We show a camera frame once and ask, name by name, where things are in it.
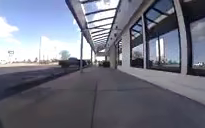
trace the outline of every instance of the street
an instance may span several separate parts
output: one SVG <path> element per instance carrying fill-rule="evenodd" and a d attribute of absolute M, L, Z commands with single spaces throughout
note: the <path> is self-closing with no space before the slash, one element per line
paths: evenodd
<path fill-rule="evenodd" d="M 26 72 L 35 70 L 44 70 L 49 68 L 59 67 L 57 65 L 37 65 L 37 64 L 10 64 L 0 65 L 0 75 L 15 73 L 15 72 Z"/>
<path fill-rule="evenodd" d="M 0 92 L 11 87 L 64 72 L 57 65 L 0 66 Z"/>

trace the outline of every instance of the window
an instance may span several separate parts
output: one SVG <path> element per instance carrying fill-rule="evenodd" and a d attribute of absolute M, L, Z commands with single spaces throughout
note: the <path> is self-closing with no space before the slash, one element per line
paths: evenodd
<path fill-rule="evenodd" d="M 189 73 L 205 76 L 205 0 L 184 0 L 182 7 L 190 35 Z"/>
<path fill-rule="evenodd" d="M 148 68 L 180 72 L 180 39 L 172 0 L 159 0 L 145 13 Z"/>
<path fill-rule="evenodd" d="M 130 29 L 131 54 L 130 63 L 132 67 L 143 68 L 143 29 L 142 20 L 139 19 Z"/>
<path fill-rule="evenodd" d="M 118 65 L 122 65 L 122 41 L 116 44 L 116 61 Z"/>

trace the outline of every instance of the awning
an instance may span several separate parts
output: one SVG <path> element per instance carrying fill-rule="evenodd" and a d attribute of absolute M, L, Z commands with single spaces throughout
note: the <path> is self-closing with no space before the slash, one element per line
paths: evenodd
<path fill-rule="evenodd" d="M 66 0 L 87 42 L 95 52 L 106 47 L 120 0 Z"/>

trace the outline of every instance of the support column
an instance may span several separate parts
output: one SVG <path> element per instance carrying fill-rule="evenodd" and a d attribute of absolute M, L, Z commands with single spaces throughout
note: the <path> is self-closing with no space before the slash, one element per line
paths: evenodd
<path fill-rule="evenodd" d="M 83 32 L 81 32 L 81 45 L 80 45 L 80 73 L 83 73 Z"/>
<path fill-rule="evenodd" d="M 90 55 L 91 65 L 93 65 L 93 49 L 91 48 L 91 55 Z"/>
<path fill-rule="evenodd" d="M 39 43 L 39 57 L 38 57 L 39 64 L 41 64 L 41 38 Z"/>
<path fill-rule="evenodd" d="M 122 67 L 130 67 L 130 34 L 125 30 L 122 38 Z"/>
<path fill-rule="evenodd" d="M 115 46 L 114 45 L 110 47 L 109 61 L 110 61 L 110 67 L 115 69 L 116 68 L 116 58 L 115 58 Z"/>
<path fill-rule="evenodd" d="M 148 43 L 146 40 L 146 24 L 145 24 L 145 19 L 144 15 L 142 16 L 142 26 L 143 26 L 143 65 L 144 69 L 147 69 L 148 67 L 148 57 L 149 57 L 149 51 L 148 50 Z"/>
<path fill-rule="evenodd" d="M 178 25 L 180 31 L 180 42 L 181 42 L 181 74 L 186 75 L 188 71 L 188 37 L 186 25 L 184 22 L 184 16 L 179 0 L 174 0 L 176 8 L 176 14 L 178 18 Z"/>
<path fill-rule="evenodd" d="M 94 62 L 95 64 L 97 64 L 97 54 L 96 53 L 94 53 Z"/>
<path fill-rule="evenodd" d="M 107 61 L 107 55 L 105 56 L 105 61 Z"/>

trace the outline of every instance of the sidewalk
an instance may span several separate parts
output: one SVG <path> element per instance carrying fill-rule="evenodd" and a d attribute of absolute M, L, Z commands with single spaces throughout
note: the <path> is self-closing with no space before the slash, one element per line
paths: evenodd
<path fill-rule="evenodd" d="M 0 118 L 5 128 L 205 128 L 205 106 L 94 67 L 0 101 Z"/>

